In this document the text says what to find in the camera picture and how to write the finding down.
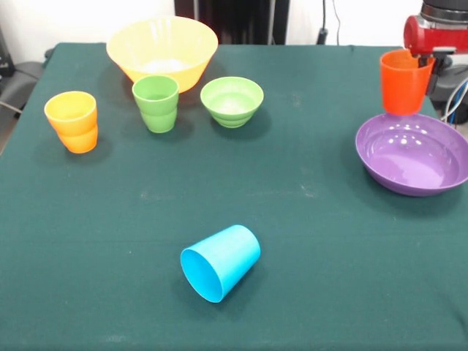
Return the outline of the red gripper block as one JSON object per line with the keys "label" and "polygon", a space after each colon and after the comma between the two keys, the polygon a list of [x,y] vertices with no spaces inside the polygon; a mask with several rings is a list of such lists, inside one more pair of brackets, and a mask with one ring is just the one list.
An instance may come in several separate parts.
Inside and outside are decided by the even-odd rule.
{"label": "red gripper block", "polygon": [[[417,60],[418,67],[428,65],[428,56],[434,53],[467,54],[467,23],[439,23],[421,15],[409,16],[404,25],[404,47]],[[445,58],[434,57],[429,79],[432,94],[444,69]]]}

